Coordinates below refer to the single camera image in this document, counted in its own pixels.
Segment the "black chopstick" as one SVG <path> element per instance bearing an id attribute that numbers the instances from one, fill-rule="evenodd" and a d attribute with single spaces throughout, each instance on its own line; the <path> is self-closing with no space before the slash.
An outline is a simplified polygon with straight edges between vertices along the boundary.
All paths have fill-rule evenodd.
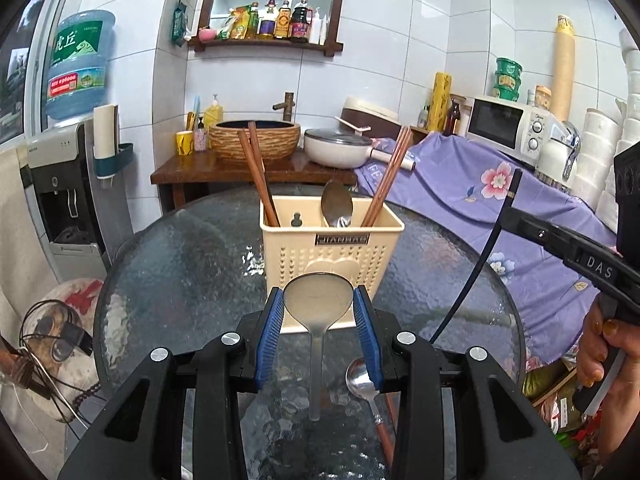
<path id="1" fill-rule="evenodd" d="M 451 306 L 451 308 L 448 310 L 447 314 L 445 315 L 444 319 L 442 320 L 442 322 L 440 322 L 439 326 L 436 328 L 436 330 L 434 331 L 434 334 L 431 336 L 430 339 L 430 343 L 434 344 L 437 339 L 439 338 L 439 336 L 442 334 L 442 332 L 444 330 L 446 330 L 446 327 L 449 325 L 449 323 L 451 322 L 451 320 L 454 318 L 454 316 L 456 315 L 456 313 L 458 312 L 458 310 L 461 308 L 463 301 L 465 300 L 466 296 L 469 295 L 469 292 L 471 291 L 473 285 L 475 284 L 477 278 L 480 276 L 480 272 L 482 272 L 485 263 L 487 262 L 489 256 L 492 253 L 492 250 L 495 247 L 495 244 L 497 243 L 498 237 L 502 231 L 502 227 L 501 227 L 501 221 L 502 221 L 502 217 L 503 214 L 512 207 L 512 204 L 514 202 L 514 198 L 516 196 L 516 193 L 518 192 L 518 188 L 520 187 L 521 184 L 521 180 L 522 180 L 522 175 L 523 175 L 523 171 L 521 169 L 517 169 L 514 172 L 511 184 L 509 186 L 508 192 L 506 192 L 506 199 L 504 200 L 501 209 L 499 211 L 498 214 L 498 218 L 494 224 L 494 227 L 491 229 L 491 232 L 489 234 L 488 240 L 482 250 L 482 252 L 480 253 L 480 256 L 478 257 L 477 263 L 475 263 L 475 266 L 469 276 L 469 278 L 466 280 L 466 282 L 464 283 L 461 292 L 459 292 L 459 295 L 457 296 L 456 300 L 454 300 L 454 304 Z"/>

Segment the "steel ladle spoon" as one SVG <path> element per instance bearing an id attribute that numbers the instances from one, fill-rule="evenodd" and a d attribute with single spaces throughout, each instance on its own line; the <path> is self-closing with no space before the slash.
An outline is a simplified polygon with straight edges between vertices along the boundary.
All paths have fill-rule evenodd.
<path id="1" fill-rule="evenodd" d="M 321 417 L 324 336 L 347 312 L 353 294 L 349 280 L 326 272 L 299 275 L 283 292 L 286 310 L 310 336 L 309 419 L 312 422 L 318 422 Z"/>

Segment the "wooden handled spoon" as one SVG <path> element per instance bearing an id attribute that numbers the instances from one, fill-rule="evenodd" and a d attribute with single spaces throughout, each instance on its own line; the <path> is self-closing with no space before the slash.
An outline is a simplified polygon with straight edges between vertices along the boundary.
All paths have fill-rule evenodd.
<path id="1" fill-rule="evenodd" d="M 321 195 L 321 212 L 332 228 L 348 228 L 352 223 L 352 196 L 340 182 L 329 181 Z"/>

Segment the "white kettle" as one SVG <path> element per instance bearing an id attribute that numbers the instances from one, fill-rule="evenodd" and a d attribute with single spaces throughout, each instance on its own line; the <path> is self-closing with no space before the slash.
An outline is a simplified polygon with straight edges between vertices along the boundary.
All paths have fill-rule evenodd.
<path id="1" fill-rule="evenodd" d="M 571 122 L 566 120 L 562 126 L 553 125 L 535 168 L 537 179 L 568 194 L 575 180 L 580 144 L 580 133 Z"/>

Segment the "stack of paper cups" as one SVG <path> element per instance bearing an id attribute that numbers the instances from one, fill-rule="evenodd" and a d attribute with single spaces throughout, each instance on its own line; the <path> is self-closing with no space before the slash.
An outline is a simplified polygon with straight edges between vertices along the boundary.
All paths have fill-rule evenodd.
<path id="1" fill-rule="evenodd" d="M 560 122 L 570 116 L 575 77 L 575 29 L 572 20 L 564 14 L 556 19 L 554 33 L 553 84 L 550 112 Z"/>

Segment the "white microwave oven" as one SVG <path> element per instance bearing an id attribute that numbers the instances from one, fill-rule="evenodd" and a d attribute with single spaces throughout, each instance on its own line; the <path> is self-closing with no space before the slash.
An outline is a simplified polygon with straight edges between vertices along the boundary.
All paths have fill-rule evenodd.
<path id="1" fill-rule="evenodd" d="M 548 110 L 478 96 L 473 100 L 465 137 L 536 166 L 544 146 L 552 138 L 562 139 L 566 134 L 565 126 Z"/>

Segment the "green stacked bowls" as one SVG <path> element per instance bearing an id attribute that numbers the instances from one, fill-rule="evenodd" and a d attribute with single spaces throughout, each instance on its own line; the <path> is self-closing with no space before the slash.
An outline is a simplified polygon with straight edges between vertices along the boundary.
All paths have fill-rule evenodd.
<path id="1" fill-rule="evenodd" d="M 510 58 L 497 58 L 496 66 L 492 95 L 516 102 L 520 97 L 522 66 Z"/>

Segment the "round glass table top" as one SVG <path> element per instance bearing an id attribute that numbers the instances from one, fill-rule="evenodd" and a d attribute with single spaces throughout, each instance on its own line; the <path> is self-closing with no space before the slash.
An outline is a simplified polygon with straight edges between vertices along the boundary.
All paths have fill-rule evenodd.
<path id="1" fill-rule="evenodd" d="M 405 223 L 373 303 L 402 328 L 445 350 L 481 346 L 521 382 L 525 344 L 506 285 L 485 268 L 460 308 L 454 300 L 476 250 L 404 207 Z M 193 351 L 235 328 L 267 297 L 259 198 L 236 188 L 190 203 L 137 233 L 102 287 L 93 348 L 100 384 L 114 393 L 153 349 Z M 321 417 L 308 417 L 306 334 L 284 334 L 270 382 L 239 398 L 246 469 L 253 479 L 383 479 L 386 463 L 370 408 L 345 384 L 360 356 L 353 328 L 326 335 Z"/>

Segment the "yellow roll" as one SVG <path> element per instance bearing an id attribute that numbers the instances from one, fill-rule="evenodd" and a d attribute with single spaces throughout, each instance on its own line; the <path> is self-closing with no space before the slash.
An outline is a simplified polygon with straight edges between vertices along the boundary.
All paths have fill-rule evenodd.
<path id="1" fill-rule="evenodd" d="M 448 73 L 438 72 L 435 74 L 426 123 L 428 131 L 444 131 L 449 110 L 451 81 L 452 78 Z"/>

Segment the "white water dispenser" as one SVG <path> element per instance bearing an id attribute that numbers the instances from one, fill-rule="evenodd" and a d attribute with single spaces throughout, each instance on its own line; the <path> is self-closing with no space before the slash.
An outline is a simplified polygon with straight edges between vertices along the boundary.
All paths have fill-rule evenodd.
<path id="1" fill-rule="evenodd" d="M 106 278 L 132 229 L 122 175 L 96 176 L 93 119 L 67 119 L 34 136 L 27 163 L 55 276 Z"/>

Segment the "brown chopstick right in basket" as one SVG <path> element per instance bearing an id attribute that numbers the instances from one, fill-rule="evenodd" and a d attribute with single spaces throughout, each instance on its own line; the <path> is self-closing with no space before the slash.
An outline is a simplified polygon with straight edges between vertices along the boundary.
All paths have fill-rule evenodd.
<path id="1" fill-rule="evenodd" d="M 375 221 L 383 208 L 384 200 L 386 199 L 388 192 L 390 192 L 390 188 L 398 174 L 401 163 L 404 161 L 405 154 L 408 151 L 411 140 L 411 128 L 409 126 L 403 126 L 400 130 L 392 159 L 387 165 L 383 179 L 378 185 L 371 203 L 369 204 L 366 215 L 363 218 L 361 225 L 363 228 L 370 228 L 370 226 L 374 226 Z"/>

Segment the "cream plastic utensil basket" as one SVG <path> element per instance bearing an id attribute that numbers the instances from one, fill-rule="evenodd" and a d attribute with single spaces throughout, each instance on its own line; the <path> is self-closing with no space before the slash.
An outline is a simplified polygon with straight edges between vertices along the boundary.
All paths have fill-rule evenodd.
<path id="1" fill-rule="evenodd" d="M 362 285 L 371 298 L 376 295 L 405 223 L 384 206 L 373 226 L 361 222 L 370 198 L 352 201 L 352 223 L 332 228 L 322 216 L 319 196 L 276 195 L 274 208 L 280 224 L 268 226 L 260 214 L 267 287 L 285 288 L 293 278 L 329 272 Z"/>

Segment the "brown rice cooker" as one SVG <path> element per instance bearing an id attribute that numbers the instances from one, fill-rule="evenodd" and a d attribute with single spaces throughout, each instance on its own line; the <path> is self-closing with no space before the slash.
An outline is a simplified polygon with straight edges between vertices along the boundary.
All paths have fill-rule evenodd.
<path id="1" fill-rule="evenodd" d="M 401 129 L 396 112 L 356 96 L 346 98 L 341 118 L 371 139 L 396 139 Z"/>

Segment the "dark wooden counter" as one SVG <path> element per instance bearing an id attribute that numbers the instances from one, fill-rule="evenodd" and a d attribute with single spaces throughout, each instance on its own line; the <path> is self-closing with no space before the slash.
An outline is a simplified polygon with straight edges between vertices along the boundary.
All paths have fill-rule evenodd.
<path id="1" fill-rule="evenodd" d="M 270 184 L 320 185 L 329 180 L 357 184 L 352 170 L 317 165 L 299 150 L 289 158 L 268 160 L 266 177 Z M 220 159 L 213 152 L 176 155 L 155 170 L 150 179 L 157 186 L 164 214 L 209 194 L 253 183 L 245 160 Z"/>

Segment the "white paper cup stack holder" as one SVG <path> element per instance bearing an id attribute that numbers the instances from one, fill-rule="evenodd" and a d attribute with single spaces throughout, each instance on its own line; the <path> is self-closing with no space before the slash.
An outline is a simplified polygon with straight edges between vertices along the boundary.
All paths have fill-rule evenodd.
<path id="1" fill-rule="evenodd" d="M 93 110 L 94 173 L 99 180 L 111 180 L 134 158 L 134 146 L 119 141 L 119 112 L 115 104 Z"/>

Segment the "white pan with lid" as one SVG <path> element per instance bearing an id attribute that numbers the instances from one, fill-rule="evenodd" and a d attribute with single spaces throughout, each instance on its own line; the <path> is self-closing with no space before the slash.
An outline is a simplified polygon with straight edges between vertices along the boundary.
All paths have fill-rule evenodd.
<path id="1" fill-rule="evenodd" d="M 334 169 L 357 169 L 370 159 L 389 164 L 392 155 L 374 147 L 366 136 L 331 129 L 308 129 L 304 152 L 318 165 Z"/>

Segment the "yellow mug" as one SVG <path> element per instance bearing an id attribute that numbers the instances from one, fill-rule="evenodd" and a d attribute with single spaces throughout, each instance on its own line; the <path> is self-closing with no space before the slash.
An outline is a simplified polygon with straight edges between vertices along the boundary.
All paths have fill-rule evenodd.
<path id="1" fill-rule="evenodd" d="M 177 132 L 175 141 L 178 156 L 188 156 L 194 153 L 194 132 L 192 130 Z"/>

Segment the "yellow soap bottle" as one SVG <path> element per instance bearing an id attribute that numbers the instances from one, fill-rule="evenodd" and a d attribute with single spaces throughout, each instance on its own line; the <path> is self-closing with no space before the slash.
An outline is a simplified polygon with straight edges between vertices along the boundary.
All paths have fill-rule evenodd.
<path id="1" fill-rule="evenodd" d="M 218 96 L 215 94 L 213 96 L 212 104 L 206 108 L 203 116 L 203 124 L 206 130 L 209 130 L 212 127 L 215 127 L 218 122 L 222 122 L 224 120 L 224 109 L 220 105 L 218 101 Z"/>

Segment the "bronze faucet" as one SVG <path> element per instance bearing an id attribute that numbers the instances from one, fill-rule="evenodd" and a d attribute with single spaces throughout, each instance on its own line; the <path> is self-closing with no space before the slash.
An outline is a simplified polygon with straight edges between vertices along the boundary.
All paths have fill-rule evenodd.
<path id="1" fill-rule="evenodd" d="M 295 99 L 293 92 L 285 92 L 283 101 L 273 104 L 272 109 L 275 112 L 282 113 L 282 119 L 285 122 L 292 122 Z"/>

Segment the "blue water jug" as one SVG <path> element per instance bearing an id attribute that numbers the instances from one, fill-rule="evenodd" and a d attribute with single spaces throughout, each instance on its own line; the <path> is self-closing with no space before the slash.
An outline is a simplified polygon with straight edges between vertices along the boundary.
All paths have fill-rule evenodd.
<path id="1" fill-rule="evenodd" d="M 106 102 L 115 15 L 90 10 L 58 24 L 51 49 L 44 111 L 54 122 L 89 114 Z"/>

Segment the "wooden framed mirror shelf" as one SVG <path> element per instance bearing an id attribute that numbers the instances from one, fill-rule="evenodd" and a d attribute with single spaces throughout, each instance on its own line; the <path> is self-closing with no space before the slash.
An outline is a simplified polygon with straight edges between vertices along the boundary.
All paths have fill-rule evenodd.
<path id="1" fill-rule="evenodd" d="M 343 0 L 202 0 L 188 41 L 213 47 L 281 47 L 314 50 L 327 58 L 344 49 L 338 40 Z"/>

